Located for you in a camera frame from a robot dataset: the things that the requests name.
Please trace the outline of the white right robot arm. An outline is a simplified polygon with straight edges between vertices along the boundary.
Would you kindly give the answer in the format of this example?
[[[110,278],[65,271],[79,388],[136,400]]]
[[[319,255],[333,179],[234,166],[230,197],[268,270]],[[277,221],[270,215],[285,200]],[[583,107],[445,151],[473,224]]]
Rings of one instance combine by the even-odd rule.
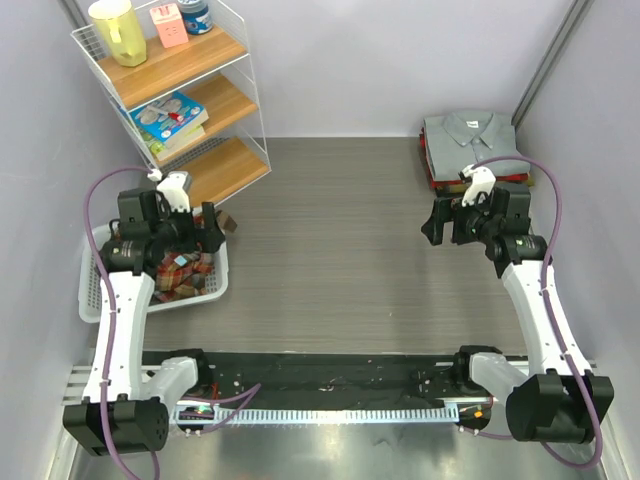
[[[452,224],[452,243],[480,243],[516,310],[528,370],[513,366],[495,347],[463,346],[451,380],[465,395],[486,390],[506,408],[511,436],[521,442],[586,444],[614,399],[606,376],[593,372],[568,326],[544,260],[546,240],[530,232],[527,186],[498,183],[471,202],[438,197],[421,231],[432,245]]]

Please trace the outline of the brown red plaid shirt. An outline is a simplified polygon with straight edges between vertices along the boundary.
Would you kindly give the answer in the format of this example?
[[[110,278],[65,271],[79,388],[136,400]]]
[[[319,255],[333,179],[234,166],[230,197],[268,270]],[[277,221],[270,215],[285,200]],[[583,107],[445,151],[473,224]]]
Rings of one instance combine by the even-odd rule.
[[[204,250],[200,240],[187,238],[171,247],[156,270],[151,303],[169,304],[204,297],[218,272],[215,253]]]

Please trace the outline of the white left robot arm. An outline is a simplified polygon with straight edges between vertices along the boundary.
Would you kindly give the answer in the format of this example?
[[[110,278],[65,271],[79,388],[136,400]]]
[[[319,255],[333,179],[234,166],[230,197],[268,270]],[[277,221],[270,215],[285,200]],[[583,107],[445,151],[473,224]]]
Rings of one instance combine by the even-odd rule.
[[[123,191],[117,205],[107,237],[86,228],[100,287],[98,339],[81,398],[63,412],[65,430],[95,457],[161,450],[178,402],[211,391],[213,374],[200,349],[173,353],[146,379],[144,333],[162,263],[173,254],[216,258],[226,242],[215,205],[192,209],[178,189]]]

